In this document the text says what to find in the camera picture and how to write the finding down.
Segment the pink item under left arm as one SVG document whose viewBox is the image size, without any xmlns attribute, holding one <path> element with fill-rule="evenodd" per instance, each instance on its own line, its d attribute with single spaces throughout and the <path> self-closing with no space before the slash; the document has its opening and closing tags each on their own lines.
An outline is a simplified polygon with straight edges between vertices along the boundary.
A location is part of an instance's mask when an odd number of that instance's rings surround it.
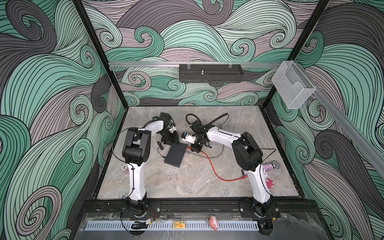
<svg viewBox="0 0 384 240">
<path fill-rule="evenodd" d="M 121 171 L 122 171 L 124 174 L 128 175 L 128 174 L 129 174 L 129 165 L 128 165 L 128 164 L 123 164 L 123 165 L 121 165 Z"/>
</svg>

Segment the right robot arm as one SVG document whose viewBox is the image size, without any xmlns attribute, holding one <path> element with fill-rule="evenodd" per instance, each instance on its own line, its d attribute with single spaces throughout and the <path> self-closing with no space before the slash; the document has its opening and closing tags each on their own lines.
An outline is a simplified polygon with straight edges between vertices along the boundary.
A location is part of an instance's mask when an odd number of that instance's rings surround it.
<svg viewBox="0 0 384 240">
<path fill-rule="evenodd" d="M 200 153 L 203 146 L 216 142 L 234 152 L 239 167 L 247 173 L 250 180 L 255 210 L 265 215 L 271 208 L 272 195 L 267 189 L 266 177 L 263 171 L 263 152 L 252 135 L 248 132 L 235 134 L 224 131 L 214 125 L 201 125 L 197 121 L 190 125 L 192 135 L 182 133 L 182 139 L 190 143 L 191 151 Z"/>
</svg>

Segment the black network switch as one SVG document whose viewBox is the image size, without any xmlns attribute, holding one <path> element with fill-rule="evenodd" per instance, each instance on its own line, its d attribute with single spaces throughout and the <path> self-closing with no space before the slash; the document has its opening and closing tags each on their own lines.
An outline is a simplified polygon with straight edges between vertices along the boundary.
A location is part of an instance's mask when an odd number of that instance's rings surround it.
<svg viewBox="0 0 384 240">
<path fill-rule="evenodd" d="M 179 168 L 186 153 L 187 147 L 187 144 L 172 143 L 164 163 Z"/>
</svg>

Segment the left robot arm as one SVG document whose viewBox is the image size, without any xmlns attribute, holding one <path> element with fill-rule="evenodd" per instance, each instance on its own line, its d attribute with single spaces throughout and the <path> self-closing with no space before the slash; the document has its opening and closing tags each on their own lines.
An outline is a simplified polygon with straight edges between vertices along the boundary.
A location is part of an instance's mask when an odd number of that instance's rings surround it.
<svg viewBox="0 0 384 240">
<path fill-rule="evenodd" d="M 131 192 L 127 197 L 127 205 L 137 212 L 147 211 L 147 191 L 145 188 L 145 163 L 150 157 L 152 137 L 162 136 L 165 145 L 179 145 L 176 124 L 170 114 L 161 112 L 144 124 L 142 128 L 131 127 L 122 149 L 122 156 L 129 166 Z"/>
</svg>

